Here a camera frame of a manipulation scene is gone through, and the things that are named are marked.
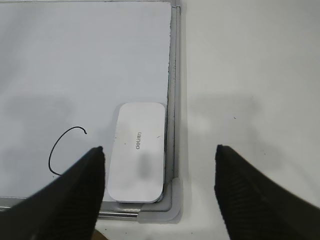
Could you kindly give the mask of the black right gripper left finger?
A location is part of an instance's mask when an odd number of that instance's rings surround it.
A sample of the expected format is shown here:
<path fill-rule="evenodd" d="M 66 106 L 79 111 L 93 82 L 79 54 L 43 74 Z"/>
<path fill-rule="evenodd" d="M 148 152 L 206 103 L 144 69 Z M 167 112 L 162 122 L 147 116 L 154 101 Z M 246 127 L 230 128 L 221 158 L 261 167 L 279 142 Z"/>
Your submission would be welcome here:
<path fill-rule="evenodd" d="M 90 149 L 65 173 L 0 214 L 2 240 L 90 240 L 105 191 L 105 155 Z"/>

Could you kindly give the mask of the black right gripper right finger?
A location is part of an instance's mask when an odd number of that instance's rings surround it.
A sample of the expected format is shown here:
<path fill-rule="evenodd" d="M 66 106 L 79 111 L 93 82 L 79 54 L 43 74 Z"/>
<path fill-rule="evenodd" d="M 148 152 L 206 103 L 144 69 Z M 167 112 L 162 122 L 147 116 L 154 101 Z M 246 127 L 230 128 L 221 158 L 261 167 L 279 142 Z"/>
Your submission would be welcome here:
<path fill-rule="evenodd" d="M 218 145 L 215 196 L 232 240 L 318 240 L 320 209 Z"/>

